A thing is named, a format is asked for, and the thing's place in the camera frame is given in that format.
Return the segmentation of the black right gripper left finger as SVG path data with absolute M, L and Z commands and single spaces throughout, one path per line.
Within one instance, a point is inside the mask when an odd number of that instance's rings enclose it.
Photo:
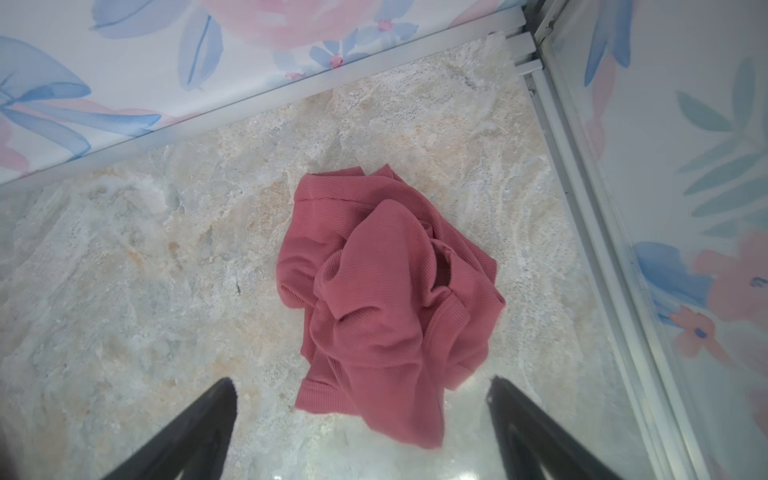
M 219 479 L 237 417 L 237 391 L 222 378 L 108 479 Z

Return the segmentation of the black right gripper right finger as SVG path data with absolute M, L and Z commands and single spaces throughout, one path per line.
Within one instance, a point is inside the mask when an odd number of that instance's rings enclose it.
M 508 379 L 492 379 L 486 402 L 509 479 L 619 477 Z

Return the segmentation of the pink ribbed knit cloth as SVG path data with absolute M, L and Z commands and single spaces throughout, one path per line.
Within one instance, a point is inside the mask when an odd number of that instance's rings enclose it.
M 506 305 L 496 276 L 391 168 L 304 176 L 276 267 L 282 302 L 304 313 L 296 407 L 440 447 L 444 394 L 486 360 Z

